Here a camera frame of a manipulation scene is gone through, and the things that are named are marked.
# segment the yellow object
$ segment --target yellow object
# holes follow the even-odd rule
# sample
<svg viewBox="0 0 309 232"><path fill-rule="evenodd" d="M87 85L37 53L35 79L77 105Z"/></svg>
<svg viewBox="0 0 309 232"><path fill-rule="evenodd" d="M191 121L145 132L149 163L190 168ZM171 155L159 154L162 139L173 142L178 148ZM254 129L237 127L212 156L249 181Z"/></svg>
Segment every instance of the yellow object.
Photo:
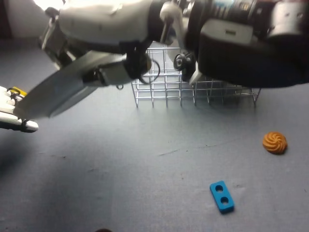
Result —
<svg viewBox="0 0 309 232"><path fill-rule="evenodd" d="M279 132L269 132L263 138L263 147L272 154L281 155L285 152L288 144L283 134Z"/></svg>
<svg viewBox="0 0 309 232"><path fill-rule="evenodd" d="M20 94L23 95L24 97L27 95L27 93L25 91L21 90L20 88L17 88L15 86L13 88L17 89L20 92Z"/></svg>

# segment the wire basket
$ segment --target wire basket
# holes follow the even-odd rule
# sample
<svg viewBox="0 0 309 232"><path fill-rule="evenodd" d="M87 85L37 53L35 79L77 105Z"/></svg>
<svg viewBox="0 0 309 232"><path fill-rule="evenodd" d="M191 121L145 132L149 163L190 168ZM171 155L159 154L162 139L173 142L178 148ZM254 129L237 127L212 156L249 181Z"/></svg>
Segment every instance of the wire basket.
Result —
<svg viewBox="0 0 309 232"><path fill-rule="evenodd" d="M233 85L205 76L192 86L182 81L181 72L173 66L176 55L183 53L180 48L153 44L147 53L158 64L153 62L151 69L143 76L143 80L150 84L143 84L140 80L131 83L137 107L140 100L151 100L153 106L155 100L165 100L168 106L170 99L179 99L180 105L184 99L192 99L195 105L198 99L206 100L209 104L224 103L227 99L239 101L244 97L252 98L254 104L258 100L261 89Z"/></svg>

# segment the gray surface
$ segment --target gray surface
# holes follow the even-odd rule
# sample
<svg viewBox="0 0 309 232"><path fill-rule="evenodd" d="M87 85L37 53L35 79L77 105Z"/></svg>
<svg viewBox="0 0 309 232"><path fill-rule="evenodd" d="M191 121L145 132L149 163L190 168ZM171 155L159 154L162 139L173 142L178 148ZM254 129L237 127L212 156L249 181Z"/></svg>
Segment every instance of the gray surface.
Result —
<svg viewBox="0 0 309 232"><path fill-rule="evenodd" d="M1 86L29 90L54 71L31 45L0 47ZM130 86L109 87L34 134L1 130L0 231L308 231L308 99L297 86L263 90L256 109L136 109ZM263 149L271 130L286 135L284 156ZM226 216L209 191L219 180L236 204Z"/></svg>

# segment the bright light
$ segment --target bright light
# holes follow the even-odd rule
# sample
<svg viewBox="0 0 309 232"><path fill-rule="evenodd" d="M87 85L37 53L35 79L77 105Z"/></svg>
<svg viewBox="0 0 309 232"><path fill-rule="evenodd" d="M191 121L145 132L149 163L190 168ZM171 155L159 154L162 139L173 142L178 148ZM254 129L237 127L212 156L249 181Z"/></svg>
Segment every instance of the bright light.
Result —
<svg viewBox="0 0 309 232"><path fill-rule="evenodd" d="M63 7L62 0L33 0L35 4L42 8L42 10L46 10L48 7L53 7L57 10L60 10Z"/></svg>

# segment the blue electronic component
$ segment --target blue electronic component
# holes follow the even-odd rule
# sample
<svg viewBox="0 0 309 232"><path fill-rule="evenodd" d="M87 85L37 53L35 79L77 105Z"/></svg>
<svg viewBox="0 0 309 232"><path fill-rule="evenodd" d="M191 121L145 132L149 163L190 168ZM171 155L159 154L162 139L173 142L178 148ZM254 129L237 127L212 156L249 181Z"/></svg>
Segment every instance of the blue electronic component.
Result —
<svg viewBox="0 0 309 232"><path fill-rule="evenodd" d="M225 214L234 210L234 201L223 180L211 184L210 190L220 213Z"/></svg>

